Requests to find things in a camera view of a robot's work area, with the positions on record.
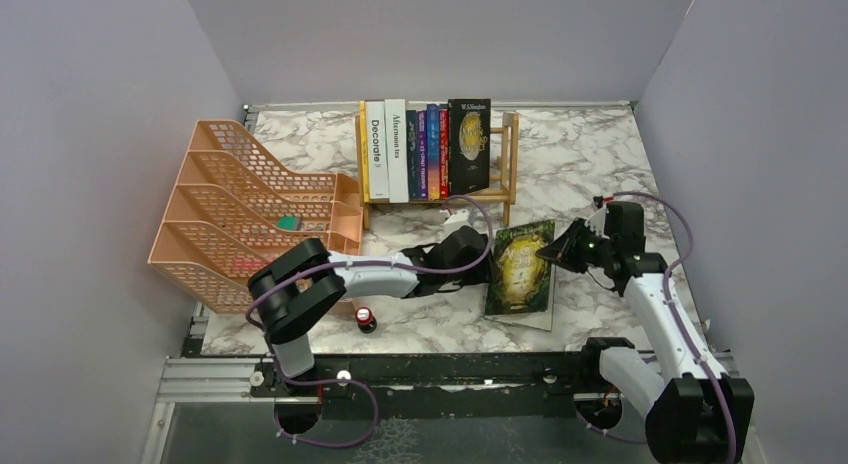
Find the green Alice Wonderland book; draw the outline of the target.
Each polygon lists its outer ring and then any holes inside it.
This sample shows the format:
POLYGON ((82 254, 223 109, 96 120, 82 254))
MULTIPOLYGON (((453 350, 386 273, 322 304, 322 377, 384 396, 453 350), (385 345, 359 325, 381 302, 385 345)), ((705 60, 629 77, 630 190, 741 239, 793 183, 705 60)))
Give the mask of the green Alice Wonderland book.
POLYGON ((555 231, 556 222, 552 219, 497 231, 484 318, 545 332, 552 330, 555 271, 536 253, 554 241, 555 231))

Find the purple 52-Storey Treehouse book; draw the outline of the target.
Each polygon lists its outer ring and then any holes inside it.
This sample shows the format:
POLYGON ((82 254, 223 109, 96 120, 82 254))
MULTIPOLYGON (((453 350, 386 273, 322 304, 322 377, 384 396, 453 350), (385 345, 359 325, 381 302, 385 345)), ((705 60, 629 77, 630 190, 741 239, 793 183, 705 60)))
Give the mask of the purple 52-Storey Treehouse book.
POLYGON ((420 110, 417 112, 417 152, 419 157, 418 164, 418 193, 420 200, 429 199, 428 177, 427 177, 427 158, 428 158, 428 142, 427 142, 427 111, 420 110))

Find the black Moon and Sixpence book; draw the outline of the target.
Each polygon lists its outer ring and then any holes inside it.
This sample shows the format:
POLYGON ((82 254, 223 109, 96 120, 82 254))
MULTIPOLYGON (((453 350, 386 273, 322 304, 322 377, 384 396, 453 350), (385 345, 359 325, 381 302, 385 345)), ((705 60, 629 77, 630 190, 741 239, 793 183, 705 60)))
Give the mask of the black Moon and Sixpence book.
POLYGON ((491 100, 448 101, 448 190, 471 194, 489 187, 491 100))

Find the red 13-Storey Treehouse book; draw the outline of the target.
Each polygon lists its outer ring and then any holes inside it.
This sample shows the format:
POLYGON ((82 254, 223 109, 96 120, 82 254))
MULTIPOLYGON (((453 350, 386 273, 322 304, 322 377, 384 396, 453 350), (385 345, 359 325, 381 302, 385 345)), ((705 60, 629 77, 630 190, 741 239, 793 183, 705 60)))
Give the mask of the red 13-Storey Treehouse book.
POLYGON ((449 155, 449 117, 448 106, 441 104, 439 106, 439 190, 440 198, 448 197, 448 171, 447 161, 449 155))

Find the blue Jane Eyre book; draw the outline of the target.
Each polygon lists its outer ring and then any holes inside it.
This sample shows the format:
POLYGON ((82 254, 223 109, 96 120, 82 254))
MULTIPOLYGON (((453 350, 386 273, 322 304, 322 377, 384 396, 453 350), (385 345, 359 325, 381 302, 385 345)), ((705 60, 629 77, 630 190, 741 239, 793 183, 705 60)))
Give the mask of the blue Jane Eyre book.
POLYGON ((426 108, 427 124, 427 195, 429 200, 441 198, 440 176, 440 106, 428 104, 426 108))

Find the floral Little Women book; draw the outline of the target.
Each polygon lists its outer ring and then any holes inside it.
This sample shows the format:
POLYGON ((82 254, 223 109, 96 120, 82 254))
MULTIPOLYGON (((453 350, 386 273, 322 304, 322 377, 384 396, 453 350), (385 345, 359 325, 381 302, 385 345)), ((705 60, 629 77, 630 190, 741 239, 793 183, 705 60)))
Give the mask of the floral Little Women book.
POLYGON ((419 194, 419 145, 418 145, 418 112, 406 111, 406 151, 407 151, 407 184, 410 201, 418 200, 419 194))

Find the Afternoon tea coffee cover book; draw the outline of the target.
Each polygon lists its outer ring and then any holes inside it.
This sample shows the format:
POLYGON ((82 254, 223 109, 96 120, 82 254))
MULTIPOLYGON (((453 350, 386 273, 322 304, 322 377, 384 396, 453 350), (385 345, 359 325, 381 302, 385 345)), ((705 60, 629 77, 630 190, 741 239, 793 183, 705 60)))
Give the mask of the Afternoon tea coffee cover book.
POLYGON ((407 119, 404 99, 385 100, 388 153, 389 202, 409 201, 407 164, 407 119))

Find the white Furniture Decorate book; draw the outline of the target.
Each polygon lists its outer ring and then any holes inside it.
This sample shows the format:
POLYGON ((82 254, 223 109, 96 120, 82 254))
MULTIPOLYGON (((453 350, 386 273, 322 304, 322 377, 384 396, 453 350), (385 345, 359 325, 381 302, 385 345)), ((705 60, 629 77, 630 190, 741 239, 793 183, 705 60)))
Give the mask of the white Furniture Decorate book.
POLYGON ((371 200, 389 197, 389 176, 385 134, 385 103, 382 100, 365 102, 366 139, 371 200))

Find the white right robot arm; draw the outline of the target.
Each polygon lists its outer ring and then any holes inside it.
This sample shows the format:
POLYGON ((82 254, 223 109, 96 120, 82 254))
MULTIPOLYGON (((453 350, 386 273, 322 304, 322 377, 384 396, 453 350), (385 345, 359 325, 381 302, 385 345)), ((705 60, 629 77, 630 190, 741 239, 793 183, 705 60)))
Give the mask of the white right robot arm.
POLYGON ((733 377, 687 318, 672 265, 646 248, 641 204, 597 196, 594 213, 575 219, 542 260, 572 273, 599 268, 635 311, 652 346, 651 366, 625 338, 591 338, 577 364, 579 382, 613 385, 644 421, 660 463, 738 463, 754 404, 749 382, 733 377))

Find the thin yellow book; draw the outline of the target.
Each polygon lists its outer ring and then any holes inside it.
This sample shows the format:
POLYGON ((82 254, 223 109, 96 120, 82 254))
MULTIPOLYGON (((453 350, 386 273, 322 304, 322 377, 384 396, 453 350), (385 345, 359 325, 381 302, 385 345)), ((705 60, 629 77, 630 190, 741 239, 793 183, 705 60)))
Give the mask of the thin yellow book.
POLYGON ((370 181, 369 181, 369 167, 368 167, 368 151, 366 144, 366 134, 367 134, 367 115, 366 115, 366 101, 361 100, 359 102, 359 114, 358 114, 358 124, 357 124, 358 134, 358 149, 359 149, 359 171, 360 171, 360 184, 362 185, 361 197, 364 203, 370 202, 370 181))

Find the red capped small bottle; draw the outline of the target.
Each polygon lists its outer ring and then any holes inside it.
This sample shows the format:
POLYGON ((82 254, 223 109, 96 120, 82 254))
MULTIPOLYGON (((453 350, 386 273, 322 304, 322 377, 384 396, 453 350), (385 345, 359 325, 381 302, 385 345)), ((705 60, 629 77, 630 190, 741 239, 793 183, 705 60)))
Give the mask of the red capped small bottle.
POLYGON ((355 320, 358 329, 365 334, 372 333, 377 328, 377 320, 373 311, 365 306, 359 307, 355 312, 355 320))

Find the green eraser in organizer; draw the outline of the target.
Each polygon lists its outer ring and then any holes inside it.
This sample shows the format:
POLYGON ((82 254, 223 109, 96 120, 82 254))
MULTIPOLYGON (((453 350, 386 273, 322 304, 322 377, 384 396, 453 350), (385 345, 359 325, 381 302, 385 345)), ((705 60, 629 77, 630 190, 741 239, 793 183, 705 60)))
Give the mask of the green eraser in organizer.
POLYGON ((304 223, 300 217, 282 216, 276 222, 276 227, 283 231, 300 231, 304 223))

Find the pink highlighter in organizer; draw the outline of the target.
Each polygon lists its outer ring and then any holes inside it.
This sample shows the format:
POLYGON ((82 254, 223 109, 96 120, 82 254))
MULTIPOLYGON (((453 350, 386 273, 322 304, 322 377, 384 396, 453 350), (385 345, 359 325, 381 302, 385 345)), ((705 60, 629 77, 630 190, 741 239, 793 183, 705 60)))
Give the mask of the pink highlighter in organizer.
POLYGON ((236 278, 248 279, 268 265, 270 262, 263 259, 236 257, 230 266, 230 274, 236 278))

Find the orange plastic file organizer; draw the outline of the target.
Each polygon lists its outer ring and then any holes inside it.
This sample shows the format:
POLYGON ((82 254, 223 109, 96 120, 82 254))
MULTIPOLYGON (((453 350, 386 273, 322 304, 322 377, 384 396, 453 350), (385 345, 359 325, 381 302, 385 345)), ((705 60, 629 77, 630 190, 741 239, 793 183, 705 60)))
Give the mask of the orange plastic file organizer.
POLYGON ((242 314, 248 279, 230 274, 236 257, 270 263, 307 238, 357 255, 363 234, 359 183, 344 173, 285 167, 242 124, 196 123, 159 230, 150 265, 217 314, 242 314), (276 227, 300 217, 300 231, 276 227))

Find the black metal base rail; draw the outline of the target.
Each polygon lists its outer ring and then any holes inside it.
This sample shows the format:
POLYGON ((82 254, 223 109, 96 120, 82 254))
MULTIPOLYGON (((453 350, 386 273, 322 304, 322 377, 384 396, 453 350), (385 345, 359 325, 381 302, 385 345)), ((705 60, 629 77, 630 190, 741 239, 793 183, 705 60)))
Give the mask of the black metal base rail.
POLYGON ((626 409, 578 352, 318 354, 296 385, 264 359, 249 383, 285 414, 328 420, 583 417, 612 428, 626 409))

